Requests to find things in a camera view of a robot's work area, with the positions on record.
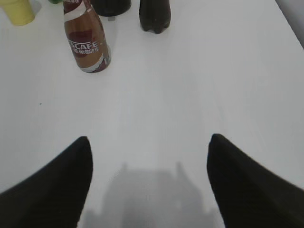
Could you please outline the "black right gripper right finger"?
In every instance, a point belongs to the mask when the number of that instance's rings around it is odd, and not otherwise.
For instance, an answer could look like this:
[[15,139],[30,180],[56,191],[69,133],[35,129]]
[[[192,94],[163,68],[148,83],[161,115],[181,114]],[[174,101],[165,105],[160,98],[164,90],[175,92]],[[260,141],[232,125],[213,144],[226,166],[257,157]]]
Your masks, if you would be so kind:
[[227,228],[302,228],[304,191],[212,135],[207,174]]

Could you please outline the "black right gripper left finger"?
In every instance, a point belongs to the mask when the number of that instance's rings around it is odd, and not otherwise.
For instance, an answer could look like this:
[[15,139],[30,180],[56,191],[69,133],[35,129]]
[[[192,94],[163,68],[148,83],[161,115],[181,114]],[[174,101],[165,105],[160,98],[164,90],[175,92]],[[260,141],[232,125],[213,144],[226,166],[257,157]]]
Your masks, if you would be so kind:
[[0,194],[2,228],[76,228],[93,176],[81,136],[39,171]]

